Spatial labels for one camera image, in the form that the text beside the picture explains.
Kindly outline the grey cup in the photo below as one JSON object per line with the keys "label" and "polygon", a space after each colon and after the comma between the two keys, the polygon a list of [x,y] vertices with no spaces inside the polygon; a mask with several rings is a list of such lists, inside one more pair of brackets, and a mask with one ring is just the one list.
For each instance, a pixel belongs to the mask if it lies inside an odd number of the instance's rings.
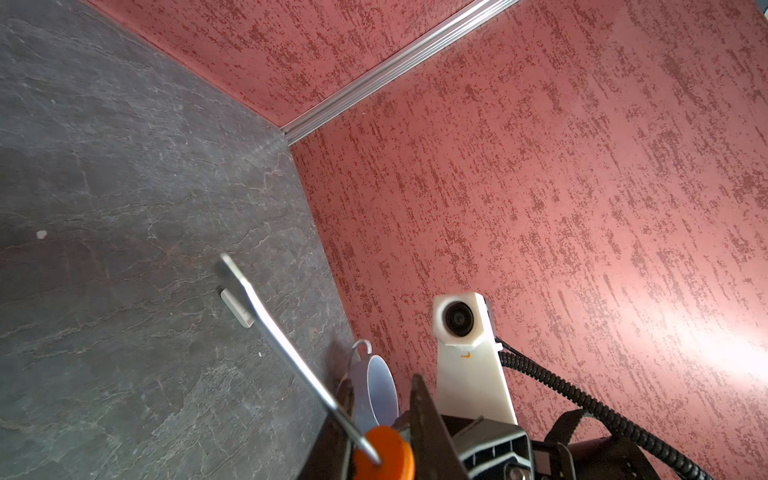
{"label": "grey cup", "polygon": [[394,379],[387,363],[373,352],[368,340],[360,339],[352,345],[345,379],[353,387],[353,420],[362,433],[395,423],[400,409]]}

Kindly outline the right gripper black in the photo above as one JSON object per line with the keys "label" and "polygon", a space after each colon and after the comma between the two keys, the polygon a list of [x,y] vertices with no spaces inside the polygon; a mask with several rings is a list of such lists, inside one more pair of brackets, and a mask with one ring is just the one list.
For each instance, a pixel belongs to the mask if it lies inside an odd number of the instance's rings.
{"label": "right gripper black", "polygon": [[657,479],[639,447],[609,436],[585,442],[570,439],[584,414],[566,412],[543,441],[519,426],[479,417],[442,415],[451,448],[468,479]]}

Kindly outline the white battery cover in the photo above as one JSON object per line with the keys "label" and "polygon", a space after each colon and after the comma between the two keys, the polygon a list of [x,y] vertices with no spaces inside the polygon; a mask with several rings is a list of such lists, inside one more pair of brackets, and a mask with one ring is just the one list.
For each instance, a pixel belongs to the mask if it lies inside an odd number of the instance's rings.
{"label": "white battery cover", "polygon": [[219,296],[241,326],[244,328],[252,327],[254,323],[253,316],[233,294],[231,294],[227,289],[221,289],[219,291]]}

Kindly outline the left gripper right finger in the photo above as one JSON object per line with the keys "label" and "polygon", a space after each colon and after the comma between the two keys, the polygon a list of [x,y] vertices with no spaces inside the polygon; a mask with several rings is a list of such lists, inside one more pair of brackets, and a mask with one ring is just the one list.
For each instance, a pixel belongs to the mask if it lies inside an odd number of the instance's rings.
{"label": "left gripper right finger", "polygon": [[424,378],[411,380],[409,423],[415,479],[468,479]]}

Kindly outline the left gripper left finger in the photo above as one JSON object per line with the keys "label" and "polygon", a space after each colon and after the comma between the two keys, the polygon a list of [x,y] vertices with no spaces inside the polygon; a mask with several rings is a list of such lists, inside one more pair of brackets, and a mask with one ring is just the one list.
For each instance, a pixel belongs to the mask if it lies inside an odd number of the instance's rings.
{"label": "left gripper left finger", "polygon": [[353,442],[328,415],[297,479],[351,479]]}

